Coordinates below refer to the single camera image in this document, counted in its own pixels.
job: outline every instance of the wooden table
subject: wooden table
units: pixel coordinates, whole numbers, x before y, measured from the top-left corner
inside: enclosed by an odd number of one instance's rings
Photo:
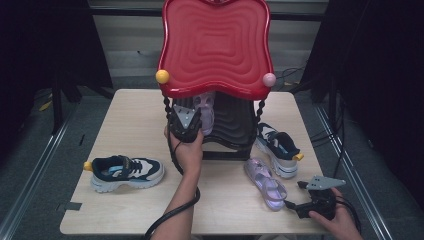
[[[298,204],[309,202],[309,194],[298,188],[297,181],[309,181],[314,175],[322,175],[322,171],[294,97],[290,93],[271,92],[265,102],[262,121],[287,132],[305,155],[299,162],[296,177],[284,180],[275,173],[273,176],[286,186],[287,200]],[[71,199],[82,206],[78,211],[66,211],[60,226],[62,233],[141,235],[163,214],[181,179],[163,135],[164,109],[159,90],[116,92],[88,160],[118,154],[149,157],[160,160],[166,174],[158,185],[149,189],[124,185],[110,193],[97,193],[90,188],[92,172],[82,171]],[[251,156],[261,157],[271,166],[268,156],[256,146]],[[326,233],[311,219],[299,219],[292,210],[269,210],[244,172],[243,164],[244,161],[204,160],[193,234]]]

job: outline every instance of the wavy red seat back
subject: wavy red seat back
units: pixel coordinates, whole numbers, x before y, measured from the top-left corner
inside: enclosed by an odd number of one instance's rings
[[[170,78],[163,95],[187,98],[221,91],[266,99],[262,78],[273,73],[268,49],[269,8],[263,0],[167,0],[158,69]]]

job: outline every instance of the human arm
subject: human arm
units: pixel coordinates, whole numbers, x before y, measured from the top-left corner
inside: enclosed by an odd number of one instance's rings
[[[342,194],[335,188],[332,191],[337,198],[341,198]],[[309,216],[325,227],[338,240],[362,240],[361,234],[356,229],[356,226],[350,216],[350,213],[340,203],[336,204],[336,215],[330,221],[315,211],[310,211]]]
[[[174,196],[165,210],[165,214],[193,200],[200,178],[203,158],[203,134],[201,131],[198,132],[197,138],[193,143],[180,143],[180,140],[175,138],[172,133],[170,133],[170,140],[178,163],[184,170],[184,174]],[[190,239],[193,213],[194,206],[169,218],[158,226],[151,239]]]

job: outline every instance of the purple sandal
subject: purple sandal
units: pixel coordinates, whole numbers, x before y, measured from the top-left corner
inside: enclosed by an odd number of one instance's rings
[[[271,177],[271,170],[260,158],[250,158],[244,164],[244,170],[250,180],[261,191],[265,203],[273,211],[279,211],[284,207],[284,199],[287,190],[278,180]]]

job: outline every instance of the blue and white sneaker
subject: blue and white sneaker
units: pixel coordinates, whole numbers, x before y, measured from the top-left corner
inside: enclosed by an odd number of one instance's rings
[[[296,148],[291,137],[266,123],[258,124],[257,133],[255,144],[270,156],[275,173],[283,178],[296,176],[297,162],[303,158],[303,154]]]
[[[149,188],[158,184],[165,168],[157,160],[112,156],[85,162],[84,170],[92,171],[91,187],[96,192],[111,192],[126,184],[135,188]]]

